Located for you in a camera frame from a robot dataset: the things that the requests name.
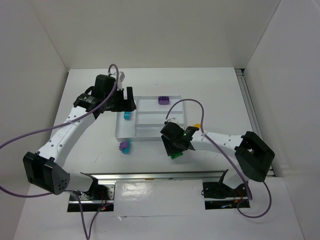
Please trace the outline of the green lego brick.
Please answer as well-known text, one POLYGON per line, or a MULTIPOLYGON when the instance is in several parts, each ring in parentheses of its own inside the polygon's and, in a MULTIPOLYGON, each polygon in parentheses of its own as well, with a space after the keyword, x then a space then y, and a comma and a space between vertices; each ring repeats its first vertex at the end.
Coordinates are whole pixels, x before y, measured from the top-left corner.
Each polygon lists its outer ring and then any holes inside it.
POLYGON ((172 154, 172 155, 170 156, 170 158, 171 158, 172 160, 174 160, 174 159, 176 159, 176 158, 178 158, 178 157, 180 157, 180 156, 182 156, 182 155, 183 155, 182 152, 177 152, 177 153, 172 154))

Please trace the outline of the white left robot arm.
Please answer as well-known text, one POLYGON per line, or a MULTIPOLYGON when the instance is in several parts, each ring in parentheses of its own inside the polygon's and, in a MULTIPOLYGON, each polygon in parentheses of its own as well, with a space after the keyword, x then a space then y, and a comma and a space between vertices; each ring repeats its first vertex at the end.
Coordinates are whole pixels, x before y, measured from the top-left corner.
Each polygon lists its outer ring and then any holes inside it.
POLYGON ((92 175, 71 174, 63 166, 72 148, 100 114, 136 110, 132 87, 122 87, 124 78, 122 71, 97 75, 95 84, 76 98, 65 126, 59 128, 37 152, 24 155, 23 165, 31 184, 54 195, 64 191, 82 192, 89 199, 107 192, 92 175))

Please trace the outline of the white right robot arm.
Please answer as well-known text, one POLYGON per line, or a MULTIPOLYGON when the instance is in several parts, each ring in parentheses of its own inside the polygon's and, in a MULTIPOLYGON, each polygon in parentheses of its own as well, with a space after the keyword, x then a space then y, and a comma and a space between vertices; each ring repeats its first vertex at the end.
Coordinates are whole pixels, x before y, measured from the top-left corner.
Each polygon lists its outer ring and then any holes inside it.
POLYGON ((253 196, 249 181, 264 182, 275 158, 274 151, 252 131, 228 135, 196 126, 183 129, 175 122, 166 121, 160 133, 169 157, 188 150, 222 154, 233 168, 233 173, 222 182, 232 189, 244 184, 250 200, 253 196))

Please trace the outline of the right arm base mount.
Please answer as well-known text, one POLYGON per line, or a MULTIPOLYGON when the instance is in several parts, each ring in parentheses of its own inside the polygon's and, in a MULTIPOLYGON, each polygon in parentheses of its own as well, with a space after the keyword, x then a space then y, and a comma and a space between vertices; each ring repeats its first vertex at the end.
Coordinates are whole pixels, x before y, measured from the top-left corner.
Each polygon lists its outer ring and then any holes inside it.
POLYGON ((236 209, 239 203, 240 208, 250 208, 247 190, 243 183, 235 189, 220 182, 203 182, 202 186, 201 195, 204 197, 206 210, 236 209))

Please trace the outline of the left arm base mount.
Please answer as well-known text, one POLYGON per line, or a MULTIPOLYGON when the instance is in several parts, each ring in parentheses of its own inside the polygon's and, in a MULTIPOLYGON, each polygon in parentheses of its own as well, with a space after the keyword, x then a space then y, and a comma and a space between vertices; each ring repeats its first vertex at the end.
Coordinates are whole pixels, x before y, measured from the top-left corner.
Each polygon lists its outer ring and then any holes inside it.
POLYGON ((92 196, 77 191, 76 194, 70 193, 67 212, 79 213, 80 204, 77 198, 79 198, 84 213, 97 212, 99 208, 102 208, 101 212, 113 212, 114 211, 114 197, 116 190, 116 183, 114 181, 105 181, 99 183, 99 190, 92 196))

